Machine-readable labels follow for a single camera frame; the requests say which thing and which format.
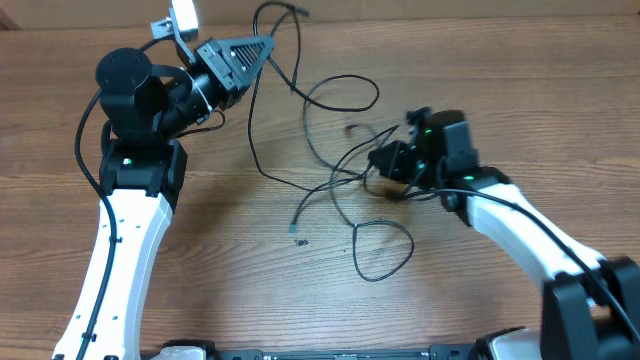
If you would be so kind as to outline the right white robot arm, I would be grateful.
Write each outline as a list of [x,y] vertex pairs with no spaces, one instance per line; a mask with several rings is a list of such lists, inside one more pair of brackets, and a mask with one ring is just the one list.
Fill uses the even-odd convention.
[[371,151],[380,174],[405,185],[398,200],[442,206],[509,255],[542,293],[541,327],[515,327],[451,350],[457,359],[636,359],[639,266],[609,260],[542,215],[508,176],[483,166],[460,110],[406,115],[407,142]]

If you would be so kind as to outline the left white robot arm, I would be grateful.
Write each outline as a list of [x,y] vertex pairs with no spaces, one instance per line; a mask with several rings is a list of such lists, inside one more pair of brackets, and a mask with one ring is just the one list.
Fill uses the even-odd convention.
[[178,139],[234,106],[273,48],[267,35],[209,39],[186,68],[154,64],[136,48],[119,48],[99,62],[91,103],[108,120],[99,175],[89,179],[100,197],[99,229],[53,358],[140,358],[153,264],[184,184],[187,153]]

